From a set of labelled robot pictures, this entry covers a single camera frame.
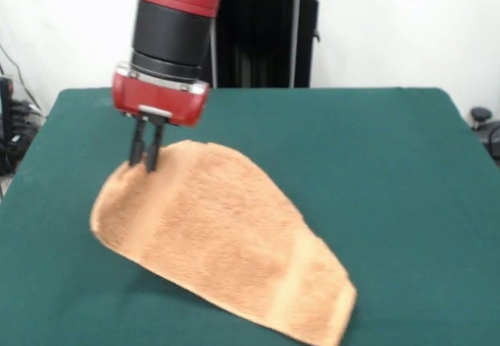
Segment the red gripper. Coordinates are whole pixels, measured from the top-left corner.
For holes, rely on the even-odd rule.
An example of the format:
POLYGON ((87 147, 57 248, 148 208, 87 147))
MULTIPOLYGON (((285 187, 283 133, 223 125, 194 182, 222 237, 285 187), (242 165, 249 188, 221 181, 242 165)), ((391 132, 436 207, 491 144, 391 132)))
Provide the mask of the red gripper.
MULTIPOLYGON (((208 84, 200 80, 193 83, 166 80, 132 68, 116 68, 113 75, 114 106, 132 116, 159 116, 171 124, 192 127, 200 119, 207 98, 208 84)), ((129 166, 137 165, 142 160, 144 151, 144 120, 142 118, 135 120, 129 166)), ((148 173, 156 169, 163 131, 162 123, 155 125, 152 142, 146 155, 148 173)))

